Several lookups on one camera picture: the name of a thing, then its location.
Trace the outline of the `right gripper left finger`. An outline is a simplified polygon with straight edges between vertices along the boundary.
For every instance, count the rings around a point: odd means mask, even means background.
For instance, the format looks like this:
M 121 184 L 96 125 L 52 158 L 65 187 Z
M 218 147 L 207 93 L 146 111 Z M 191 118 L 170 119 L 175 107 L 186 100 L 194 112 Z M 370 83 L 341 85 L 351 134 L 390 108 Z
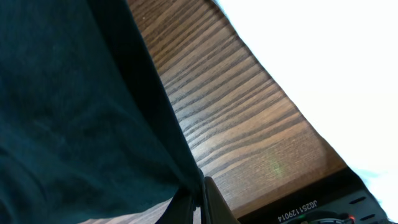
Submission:
M 179 189 L 155 224 L 192 224 L 196 207 L 190 192 Z

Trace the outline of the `black shorts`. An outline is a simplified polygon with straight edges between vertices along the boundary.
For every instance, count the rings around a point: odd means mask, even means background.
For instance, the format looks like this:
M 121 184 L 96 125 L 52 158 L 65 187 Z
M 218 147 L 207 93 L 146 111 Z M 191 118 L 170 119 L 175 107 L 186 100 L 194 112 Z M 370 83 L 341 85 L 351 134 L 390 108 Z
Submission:
M 1 2 L 1 222 L 143 212 L 203 174 L 126 1 Z

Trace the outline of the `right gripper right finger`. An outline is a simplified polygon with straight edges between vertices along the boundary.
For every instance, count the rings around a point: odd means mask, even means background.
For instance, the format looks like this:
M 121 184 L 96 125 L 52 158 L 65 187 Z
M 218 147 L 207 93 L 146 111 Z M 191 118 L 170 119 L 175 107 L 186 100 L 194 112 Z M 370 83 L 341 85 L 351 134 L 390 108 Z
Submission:
M 239 224 L 211 177 L 205 177 L 204 224 Z

